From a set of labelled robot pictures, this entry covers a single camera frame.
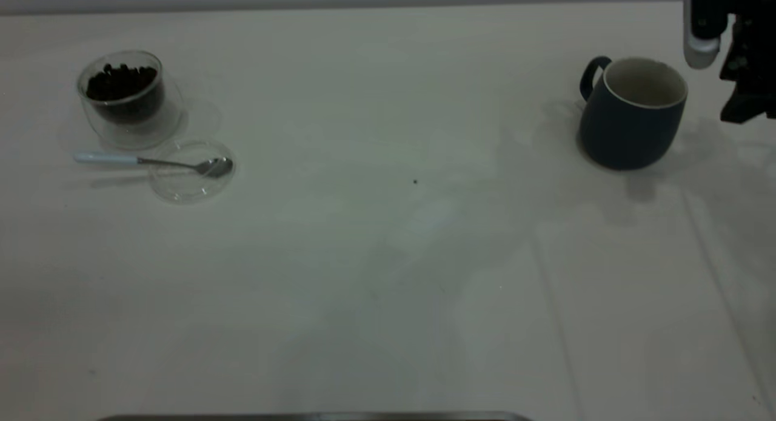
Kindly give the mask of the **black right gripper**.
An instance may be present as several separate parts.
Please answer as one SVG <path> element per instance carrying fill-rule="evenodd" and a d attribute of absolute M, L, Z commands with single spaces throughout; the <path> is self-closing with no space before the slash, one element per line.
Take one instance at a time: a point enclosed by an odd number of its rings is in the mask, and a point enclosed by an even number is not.
<path fill-rule="evenodd" d="M 721 109 L 723 122 L 743 124 L 761 115 L 775 120 L 774 12 L 735 17 L 720 79 L 736 84 Z"/>

